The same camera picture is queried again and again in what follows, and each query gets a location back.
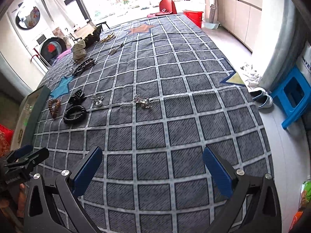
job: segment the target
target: black hair clip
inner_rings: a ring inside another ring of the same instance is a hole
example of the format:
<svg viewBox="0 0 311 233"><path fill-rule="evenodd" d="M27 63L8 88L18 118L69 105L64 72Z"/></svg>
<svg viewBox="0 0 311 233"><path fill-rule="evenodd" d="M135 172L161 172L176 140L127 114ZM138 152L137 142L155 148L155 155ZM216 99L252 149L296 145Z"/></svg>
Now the black hair clip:
<svg viewBox="0 0 311 233"><path fill-rule="evenodd" d="M77 92L75 92L69 98L68 103L72 104L72 106L81 105L86 99L85 95L82 92L83 92L82 89L79 89Z"/></svg>

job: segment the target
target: blue star pattern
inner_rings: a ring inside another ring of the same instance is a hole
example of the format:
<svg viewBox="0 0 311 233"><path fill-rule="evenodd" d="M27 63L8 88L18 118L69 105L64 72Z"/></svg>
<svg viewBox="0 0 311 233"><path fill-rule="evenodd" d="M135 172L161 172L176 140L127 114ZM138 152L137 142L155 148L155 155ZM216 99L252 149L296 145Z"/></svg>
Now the blue star pattern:
<svg viewBox="0 0 311 233"><path fill-rule="evenodd" d="M62 78L62 80L60 81L59 85L57 88L55 88L50 96L53 97L53 99L57 99L58 97L64 95L64 94L68 94L69 93L69 89L68 89L68 83L71 82L73 79L73 76L70 76L68 78L66 78L65 76Z"/></svg>

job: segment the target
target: white cloth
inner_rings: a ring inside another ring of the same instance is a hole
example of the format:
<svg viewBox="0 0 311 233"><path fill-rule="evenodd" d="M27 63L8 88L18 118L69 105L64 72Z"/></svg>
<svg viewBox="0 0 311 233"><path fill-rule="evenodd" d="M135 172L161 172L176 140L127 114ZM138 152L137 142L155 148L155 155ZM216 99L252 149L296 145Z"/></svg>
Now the white cloth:
<svg viewBox="0 0 311 233"><path fill-rule="evenodd" d="M56 27L63 31L72 29L75 23L70 19L63 0L44 0Z"/></svg>
<svg viewBox="0 0 311 233"><path fill-rule="evenodd" d="M74 60L79 60L86 56L86 50L84 50L84 48L85 48L84 40L79 40L76 44L74 44L73 48L71 49Z"/></svg>
<svg viewBox="0 0 311 233"><path fill-rule="evenodd" d="M261 76L259 76L259 73L253 69L252 65L249 65L245 62L241 67L241 70L242 74L245 75L245 78L247 78L245 80L245 82L248 83L247 86L249 86L251 89L257 88L261 80Z"/></svg>

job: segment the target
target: red chair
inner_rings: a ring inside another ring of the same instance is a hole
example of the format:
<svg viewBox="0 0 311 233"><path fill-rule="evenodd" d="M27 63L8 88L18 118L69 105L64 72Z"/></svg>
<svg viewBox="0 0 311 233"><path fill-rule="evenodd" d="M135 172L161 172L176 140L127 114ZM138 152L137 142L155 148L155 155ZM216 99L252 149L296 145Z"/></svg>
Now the red chair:
<svg viewBox="0 0 311 233"><path fill-rule="evenodd" d="M173 0L162 0L159 3L160 11L163 9L167 9L168 11L171 11L172 14L177 14L176 6Z"/></svg>

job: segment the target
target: scissors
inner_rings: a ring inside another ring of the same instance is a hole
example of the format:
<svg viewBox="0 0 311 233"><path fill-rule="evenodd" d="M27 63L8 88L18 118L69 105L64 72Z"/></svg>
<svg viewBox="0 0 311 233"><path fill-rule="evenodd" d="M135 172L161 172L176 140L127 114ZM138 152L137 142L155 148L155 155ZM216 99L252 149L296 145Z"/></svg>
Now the scissors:
<svg viewBox="0 0 311 233"><path fill-rule="evenodd" d="M111 39L114 39L114 38L116 38L116 36L114 35L114 33L111 33L106 38L102 39L101 42L105 43L105 42L108 42L108 41L110 41Z"/></svg>
<svg viewBox="0 0 311 233"><path fill-rule="evenodd" d="M109 55L113 55L117 52L118 49L122 48L124 46L124 43L122 43L121 45L116 46L114 49L112 49L108 54Z"/></svg>

